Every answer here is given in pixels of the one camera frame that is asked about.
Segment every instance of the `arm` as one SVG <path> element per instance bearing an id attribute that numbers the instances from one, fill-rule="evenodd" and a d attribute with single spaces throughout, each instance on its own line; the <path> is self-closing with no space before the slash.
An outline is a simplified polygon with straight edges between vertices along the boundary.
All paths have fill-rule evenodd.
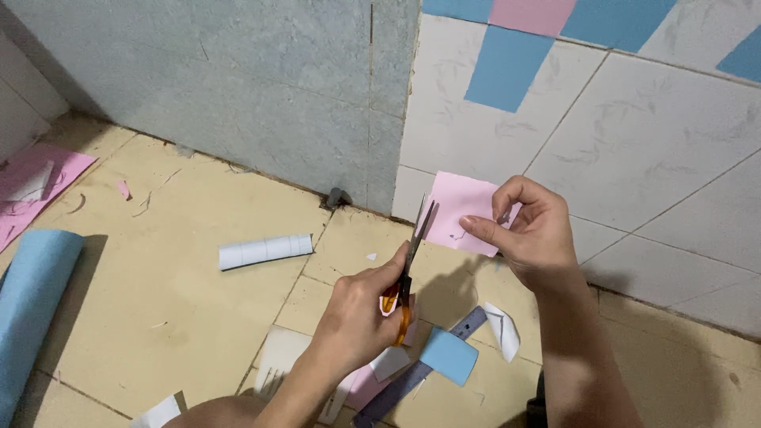
<path id="1" fill-rule="evenodd" d="M 393 344 L 402 312 L 384 317 L 378 299 L 399 279 L 408 245 L 402 244 L 383 266 L 336 282 L 312 342 L 254 428 L 312 427 L 338 384 Z"/>
<path id="2" fill-rule="evenodd" d="M 499 226 L 518 202 L 524 206 L 510 230 Z M 514 176 L 494 193 L 492 208 L 493 220 L 467 216 L 460 224 L 499 248 L 537 297 L 549 426 L 641 428 L 576 261 L 565 200 Z"/>

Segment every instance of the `blue paper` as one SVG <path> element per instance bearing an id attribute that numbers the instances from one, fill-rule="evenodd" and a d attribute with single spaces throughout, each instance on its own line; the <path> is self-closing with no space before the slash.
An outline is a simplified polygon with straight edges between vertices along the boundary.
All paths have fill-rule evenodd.
<path id="1" fill-rule="evenodd" d="M 11 423 L 83 242 L 63 230 L 21 236 L 0 285 L 0 428 Z"/>
<path id="2" fill-rule="evenodd" d="M 638 52 L 677 0 L 578 0 L 560 35 Z"/>
<path id="3" fill-rule="evenodd" d="M 554 41 L 489 25 L 465 99 L 515 113 Z"/>
<path id="4" fill-rule="evenodd" d="M 716 69 L 761 82 L 761 25 L 729 52 Z"/>
<path id="5" fill-rule="evenodd" d="M 494 0 L 424 0 L 423 13 L 465 21 L 489 22 Z"/>
<path id="6" fill-rule="evenodd" d="M 476 365 L 478 350 L 454 334 L 433 327 L 420 361 L 459 386 L 465 385 Z"/>

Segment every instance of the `tiled floor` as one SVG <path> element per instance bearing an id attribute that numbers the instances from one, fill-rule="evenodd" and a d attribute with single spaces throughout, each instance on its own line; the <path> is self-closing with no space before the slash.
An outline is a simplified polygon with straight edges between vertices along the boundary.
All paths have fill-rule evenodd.
<path id="1" fill-rule="evenodd" d="M 32 225 L 88 239 L 16 426 L 126 427 L 179 390 L 189 406 L 245 391 L 270 324 L 312 334 L 335 280 L 383 263 L 411 232 L 353 208 L 331 215 L 313 194 L 87 118 L 64 118 L 47 140 L 100 159 Z M 69 213 L 81 195 L 84 207 Z M 297 233 L 313 234 L 314 254 L 217 269 L 220 244 Z M 434 372 L 385 422 L 521 426 L 541 363 L 533 295 L 497 260 L 427 242 L 412 277 L 424 321 L 413 356 L 433 324 L 451 327 L 485 301 L 513 317 L 522 343 L 507 363 L 482 327 L 469 339 L 479 358 L 463 388 Z M 606 292 L 599 302 L 647 426 L 761 423 L 759 345 Z M 352 415 L 344 408 L 334 426 L 350 426 Z"/>

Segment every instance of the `hand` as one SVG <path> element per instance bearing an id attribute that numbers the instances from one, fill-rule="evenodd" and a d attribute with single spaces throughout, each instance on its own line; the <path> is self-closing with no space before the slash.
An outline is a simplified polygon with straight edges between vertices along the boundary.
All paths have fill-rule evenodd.
<path id="1" fill-rule="evenodd" d="M 307 351 L 329 363 L 341 378 L 368 364 L 396 341 L 402 311 L 384 317 L 379 299 L 399 279 L 408 246 L 409 242 L 402 244 L 383 266 L 343 276 L 333 286 Z M 410 296 L 412 308 L 413 297 Z"/>
<path id="2" fill-rule="evenodd" d="M 502 216 L 523 203 L 510 230 Z M 522 175 L 511 177 L 492 196 L 493 219 L 464 216 L 460 225 L 505 255 L 515 276 L 534 293 L 567 291 L 568 277 L 581 279 L 573 247 L 568 204 L 562 196 Z"/>

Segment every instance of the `scissors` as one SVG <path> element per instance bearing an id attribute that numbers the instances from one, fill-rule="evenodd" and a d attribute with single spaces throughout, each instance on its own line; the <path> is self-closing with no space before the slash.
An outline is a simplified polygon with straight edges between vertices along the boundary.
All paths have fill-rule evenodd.
<path id="1" fill-rule="evenodd" d="M 420 203 L 420 210 L 418 211 L 418 218 L 415 220 L 415 228 L 412 230 L 412 239 L 409 240 L 409 248 L 407 249 L 407 257 L 404 260 L 404 269 L 402 275 L 396 280 L 396 283 L 387 288 L 383 293 L 383 310 L 384 312 L 391 312 L 394 307 L 394 303 L 401 305 L 402 307 L 402 323 L 399 325 L 399 335 L 396 337 L 396 342 L 393 344 L 398 347 L 404 341 L 404 337 L 407 335 L 407 327 L 409 326 L 411 311 L 409 309 L 409 290 L 412 288 L 412 278 L 409 277 L 409 268 L 412 266 L 412 260 L 415 259 L 415 254 L 418 252 L 420 241 L 423 240 L 423 234 L 428 227 L 428 220 L 431 217 L 431 212 L 436 204 L 434 200 L 431 200 L 431 206 L 428 208 L 425 218 L 423 218 L 422 227 L 420 225 L 420 216 L 423 214 L 423 207 L 425 206 L 426 193 L 423 194 L 423 201 Z"/>

